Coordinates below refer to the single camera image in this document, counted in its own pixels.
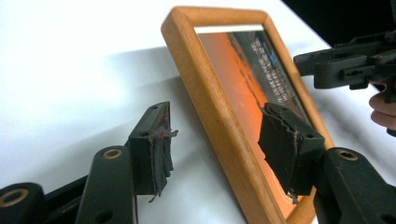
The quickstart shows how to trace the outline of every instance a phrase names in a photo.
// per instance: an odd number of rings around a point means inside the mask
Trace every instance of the black clamp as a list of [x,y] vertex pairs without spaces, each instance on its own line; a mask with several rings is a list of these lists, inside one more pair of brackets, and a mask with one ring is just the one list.
[[[314,76],[316,89],[349,86],[365,89],[370,81],[387,81],[386,104],[396,102],[396,34],[357,37],[349,43],[294,57],[301,76]],[[396,136],[396,131],[387,132]]]
[[324,138],[293,112],[266,104],[259,145],[285,194],[317,191],[320,224],[396,223],[396,188],[388,185],[360,153],[342,147],[325,150]]
[[124,146],[99,150],[89,175],[44,195],[35,183],[0,189],[0,222],[137,223],[136,195],[161,196],[173,170],[169,102],[148,108]]

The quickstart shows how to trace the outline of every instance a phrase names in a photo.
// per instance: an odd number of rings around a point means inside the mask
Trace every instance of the finger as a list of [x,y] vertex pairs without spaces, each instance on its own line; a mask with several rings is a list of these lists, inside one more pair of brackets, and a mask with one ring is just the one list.
[[396,117],[396,103],[385,104],[385,93],[380,92],[369,101],[370,107],[383,114]]
[[375,123],[387,127],[392,130],[396,130],[396,117],[383,114],[378,111],[374,111],[371,116],[372,121]]

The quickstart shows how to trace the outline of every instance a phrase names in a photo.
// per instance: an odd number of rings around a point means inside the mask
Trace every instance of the white background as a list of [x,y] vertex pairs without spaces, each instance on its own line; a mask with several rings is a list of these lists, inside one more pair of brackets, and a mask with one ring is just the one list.
[[[87,175],[96,151],[170,101],[175,171],[161,198],[139,197],[141,223],[245,222],[161,35],[180,5],[265,10],[291,56],[328,47],[278,0],[0,0],[0,188],[31,181],[47,193]],[[336,145],[396,185],[396,140],[370,121],[375,89],[304,81]]]

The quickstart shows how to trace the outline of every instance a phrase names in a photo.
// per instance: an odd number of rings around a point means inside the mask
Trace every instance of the wooden frame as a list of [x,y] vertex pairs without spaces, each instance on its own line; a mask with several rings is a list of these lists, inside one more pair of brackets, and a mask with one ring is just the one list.
[[303,197],[288,217],[282,216],[251,145],[194,30],[197,26],[238,24],[262,24],[290,76],[306,114],[314,128],[326,138],[325,147],[332,147],[332,139],[301,81],[298,70],[271,18],[265,12],[231,8],[175,7],[165,19],[162,32],[247,221],[310,223],[315,215],[313,194]]

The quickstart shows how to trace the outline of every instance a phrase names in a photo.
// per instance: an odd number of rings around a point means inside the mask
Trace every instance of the dark background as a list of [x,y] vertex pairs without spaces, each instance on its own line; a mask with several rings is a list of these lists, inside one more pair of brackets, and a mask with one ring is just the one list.
[[329,45],[392,31],[390,0],[283,0]]

